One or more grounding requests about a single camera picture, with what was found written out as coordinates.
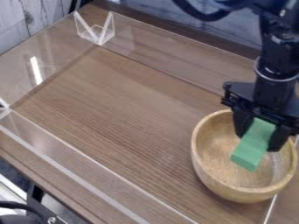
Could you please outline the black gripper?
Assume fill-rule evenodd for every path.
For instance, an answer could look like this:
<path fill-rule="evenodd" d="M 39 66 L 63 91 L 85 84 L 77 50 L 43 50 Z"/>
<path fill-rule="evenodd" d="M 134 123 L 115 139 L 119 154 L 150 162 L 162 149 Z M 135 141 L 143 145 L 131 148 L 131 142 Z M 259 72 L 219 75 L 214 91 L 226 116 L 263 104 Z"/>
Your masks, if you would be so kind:
<path fill-rule="evenodd" d="M 299 130 L 299 96 L 295 92 L 298 78 L 293 80 L 267 80 L 255 82 L 226 81 L 221 102 L 233 110 L 235 132 L 245 136 L 259 118 L 273 123 L 275 131 L 270 137 L 269 151 L 279 152 L 291 136 L 291 130 Z"/>

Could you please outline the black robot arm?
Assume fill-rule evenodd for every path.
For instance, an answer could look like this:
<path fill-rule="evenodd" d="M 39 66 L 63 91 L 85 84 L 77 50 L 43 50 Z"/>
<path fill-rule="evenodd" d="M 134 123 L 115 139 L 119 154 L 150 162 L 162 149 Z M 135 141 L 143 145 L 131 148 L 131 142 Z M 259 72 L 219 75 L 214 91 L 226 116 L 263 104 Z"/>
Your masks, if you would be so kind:
<path fill-rule="evenodd" d="M 267 150 L 281 151 L 287 138 L 299 134 L 299 0 L 210 0 L 206 13 L 189 0 L 173 0 L 190 16 L 215 22 L 234 11 L 251 10 L 259 18 L 261 54 L 253 82 L 223 83 L 222 104 L 233 110 L 235 133 L 246 135 L 257 118 L 275 125 Z"/>

